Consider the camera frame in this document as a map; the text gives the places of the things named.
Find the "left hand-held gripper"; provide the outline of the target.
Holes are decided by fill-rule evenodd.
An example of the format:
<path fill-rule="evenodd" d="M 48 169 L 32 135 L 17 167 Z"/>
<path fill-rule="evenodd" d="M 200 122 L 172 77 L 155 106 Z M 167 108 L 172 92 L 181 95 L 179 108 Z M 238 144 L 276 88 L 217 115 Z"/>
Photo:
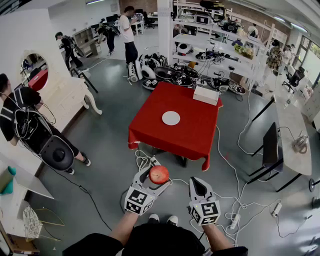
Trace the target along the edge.
<path fill-rule="evenodd" d="M 142 216 L 153 206 L 157 197 L 172 184 L 172 181 L 168 179 L 155 188 L 150 186 L 144 188 L 144 182 L 149 177 L 152 167 L 153 166 L 144 167 L 135 174 L 124 200 L 124 209 L 126 211 Z"/>

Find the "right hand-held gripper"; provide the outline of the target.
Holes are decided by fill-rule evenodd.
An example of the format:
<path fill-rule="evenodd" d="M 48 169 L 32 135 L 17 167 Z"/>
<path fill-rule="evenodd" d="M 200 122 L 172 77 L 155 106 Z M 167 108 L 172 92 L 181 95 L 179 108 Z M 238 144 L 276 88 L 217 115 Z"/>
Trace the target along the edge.
<path fill-rule="evenodd" d="M 198 226 L 215 224 L 218 221 L 221 216 L 220 201 L 215 199 L 210 184 L 192 176 L 189 179 L 189 196 L 192 200 L 189 202 L 190 215 Z"/>

